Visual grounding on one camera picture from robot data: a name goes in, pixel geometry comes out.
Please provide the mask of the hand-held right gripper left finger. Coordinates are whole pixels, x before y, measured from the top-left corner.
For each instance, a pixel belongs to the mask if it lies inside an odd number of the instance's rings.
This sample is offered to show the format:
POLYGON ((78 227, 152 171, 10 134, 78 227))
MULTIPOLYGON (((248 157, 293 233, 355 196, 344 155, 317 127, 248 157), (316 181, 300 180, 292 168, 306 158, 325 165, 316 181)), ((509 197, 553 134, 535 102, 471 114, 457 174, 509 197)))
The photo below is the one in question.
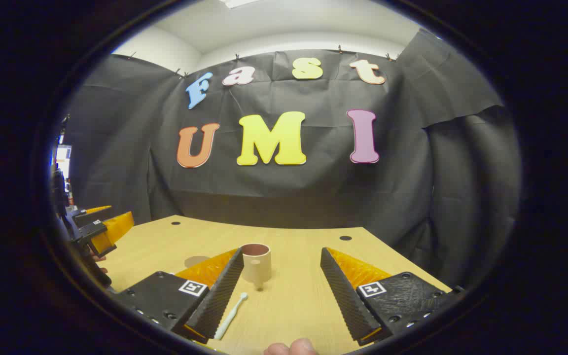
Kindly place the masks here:
POLYGON ((113 298, 153 325, 192 341, 214 338, 244 268, 235 248, 177 274, 157 271, 113 298))

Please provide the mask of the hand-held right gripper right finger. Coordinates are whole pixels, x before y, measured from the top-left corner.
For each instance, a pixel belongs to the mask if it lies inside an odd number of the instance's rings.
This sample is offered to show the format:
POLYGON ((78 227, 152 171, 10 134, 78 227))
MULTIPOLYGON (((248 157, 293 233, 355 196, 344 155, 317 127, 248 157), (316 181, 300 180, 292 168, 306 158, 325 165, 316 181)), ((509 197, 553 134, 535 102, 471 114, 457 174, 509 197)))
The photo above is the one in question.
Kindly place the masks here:
POLYGON ((390 275, 333 248, 322 248, 320 267, 360 346, 409 332, 464 292, 444 292, 412 272, 390 275))

